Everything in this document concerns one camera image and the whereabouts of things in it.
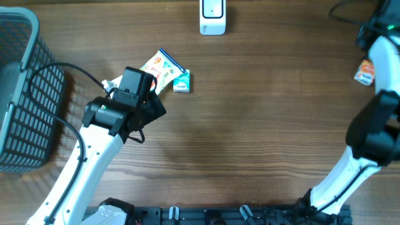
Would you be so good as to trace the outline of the small teal box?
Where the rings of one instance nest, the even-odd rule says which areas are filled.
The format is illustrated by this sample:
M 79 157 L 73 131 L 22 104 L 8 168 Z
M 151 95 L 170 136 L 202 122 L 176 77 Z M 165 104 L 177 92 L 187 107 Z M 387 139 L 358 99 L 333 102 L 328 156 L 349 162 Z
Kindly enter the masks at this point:
M 175 93 L 189 93 L 191 86 L 190 70 L 187 69 L 173 81 L 173 91 Z

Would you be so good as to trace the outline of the blue yellow snack bag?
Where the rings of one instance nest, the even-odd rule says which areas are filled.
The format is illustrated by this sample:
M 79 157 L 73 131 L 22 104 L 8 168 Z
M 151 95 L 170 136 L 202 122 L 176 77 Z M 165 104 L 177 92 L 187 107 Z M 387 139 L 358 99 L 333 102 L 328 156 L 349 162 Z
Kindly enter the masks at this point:
M 151 90 L 157 95 L 174 79 L 184 74 L 186 70 L 163 48 L 149 59 L 140 70 L 152 74 L 157 79 L 157 85 L 152 83 Z

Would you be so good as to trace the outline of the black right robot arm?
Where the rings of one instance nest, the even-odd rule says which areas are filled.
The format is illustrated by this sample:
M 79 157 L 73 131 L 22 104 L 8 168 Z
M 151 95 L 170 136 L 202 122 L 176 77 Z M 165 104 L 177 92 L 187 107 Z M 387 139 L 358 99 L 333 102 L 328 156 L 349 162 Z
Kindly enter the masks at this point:
M 317 186 L 298 199 L 292 210 L 297 224 L 338 222 L 346 199 L 369 177 L 399 160 L 399 1 L 378 1 L 367 21 L 329 17 L 360 27 L 356 44 L 366 53 L 375 72 L 375 95 L 352 120 L 346 133 L 346 149 L 332 171 Z

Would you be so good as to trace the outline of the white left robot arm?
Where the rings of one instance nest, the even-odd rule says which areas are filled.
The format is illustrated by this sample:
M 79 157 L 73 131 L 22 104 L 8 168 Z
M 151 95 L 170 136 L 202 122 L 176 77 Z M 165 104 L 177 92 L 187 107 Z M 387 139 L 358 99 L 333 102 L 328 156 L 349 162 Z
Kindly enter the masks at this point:
M 116 87 L 89 101 L 77 143 L 51 192 L 28 224 L 127 224 L 134 206 L 108 199 L 85 215 L 102 175 L 131 133 L 166 113 L 152 74 L 127 67 Z

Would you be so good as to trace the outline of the white barcode scanner box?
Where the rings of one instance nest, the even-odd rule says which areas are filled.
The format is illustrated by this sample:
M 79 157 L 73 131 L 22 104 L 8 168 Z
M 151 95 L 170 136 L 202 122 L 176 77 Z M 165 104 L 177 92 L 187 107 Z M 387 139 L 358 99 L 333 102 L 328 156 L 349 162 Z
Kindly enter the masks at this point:
M 199 0 L 199 30 L 204 36 L 226 31 L 226 0 Z

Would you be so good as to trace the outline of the grey plastic shopping basket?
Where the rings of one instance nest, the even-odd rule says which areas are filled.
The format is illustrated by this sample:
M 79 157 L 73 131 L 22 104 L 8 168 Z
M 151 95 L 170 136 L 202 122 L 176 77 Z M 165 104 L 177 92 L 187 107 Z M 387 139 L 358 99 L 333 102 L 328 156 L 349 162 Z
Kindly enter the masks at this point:
M 23 7 L 1 7 L 1 171 L 43 166 L 54 142 L 66 80 L 61 67 L 32 73 L 56 58 L 39 34 L 37 16 Z M 41 107 L 31 102 L 34 98 Z

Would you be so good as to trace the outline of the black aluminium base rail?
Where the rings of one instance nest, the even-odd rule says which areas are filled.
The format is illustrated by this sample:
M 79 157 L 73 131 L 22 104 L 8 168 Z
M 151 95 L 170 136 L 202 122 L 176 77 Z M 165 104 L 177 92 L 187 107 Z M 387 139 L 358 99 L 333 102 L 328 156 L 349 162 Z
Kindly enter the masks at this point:
M 83 224 L 336 224 L 352 225 L 353 218 L 348 205 L 343 206 L 337 215 L 322 212 L 310 217 L 295 217 L 292 205 L 236 206 L 236 207 L 136 207 L 113 209 L 111 205 L 88 208 L 84 213 Z

